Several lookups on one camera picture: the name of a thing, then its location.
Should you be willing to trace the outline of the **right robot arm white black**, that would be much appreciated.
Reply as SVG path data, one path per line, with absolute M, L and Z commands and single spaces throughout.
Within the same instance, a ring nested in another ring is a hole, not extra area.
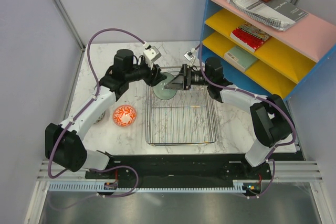
M 296 136 L 293 120 L 279 95 L 258 95 L 240 89 L 224 78 L 223 66 L 216 57 L 206 59 L 205 67 L 201 70 L 182 65 L 178 75 L 164 88 L 184 91 L 192 86 L 206 86 L 212 99 L 250 114 L 256 140 L 240 166 L 245 178 L 254 178 L 259 173 L 259 165 L 270 157 L 280 141 L 289 135 Z

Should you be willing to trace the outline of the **orange patterned glass bowl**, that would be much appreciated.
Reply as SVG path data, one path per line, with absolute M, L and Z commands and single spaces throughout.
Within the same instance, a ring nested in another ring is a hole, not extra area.
M 113 113 L 114 123 L 121 127 L 132 125 L 136 118 L 136 109 L 131 105 L 121 105 L 117 107 Z

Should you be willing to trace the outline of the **green glass bowl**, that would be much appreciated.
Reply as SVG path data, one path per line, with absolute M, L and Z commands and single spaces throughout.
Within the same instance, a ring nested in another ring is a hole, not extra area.
M 158 83 L 153 87 L 154 94 L 161 100 L 169 100 L 173 98 L 177 91 L 173 89 L 166 89 L 165 85 L 174 79 L 174 76 L 168 72 L 163 73 L 166 76 L 166 79 Z

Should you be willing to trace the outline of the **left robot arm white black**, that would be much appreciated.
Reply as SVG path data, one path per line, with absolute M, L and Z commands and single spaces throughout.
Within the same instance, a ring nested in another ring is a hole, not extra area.
M 143 80 L 154 87 L 166 76 L 154 62 L 161 53 L 156 47 L 149 47 L 134 63 L 134 53 L 129 49 L 117 51 L 105 75 L 99 80 L 94 94 L 81 108 L 59 124 L 49 124 L 45 129 L 45 156 L 50 163 L 76 172 L 81 168 L 93 168 L 103 178 L 111 178 L 115 165 L 109 157 L 98 151 L 85 149 L 82 141 L 98 118 L 117 102 L 128 90 L 131 82 Z

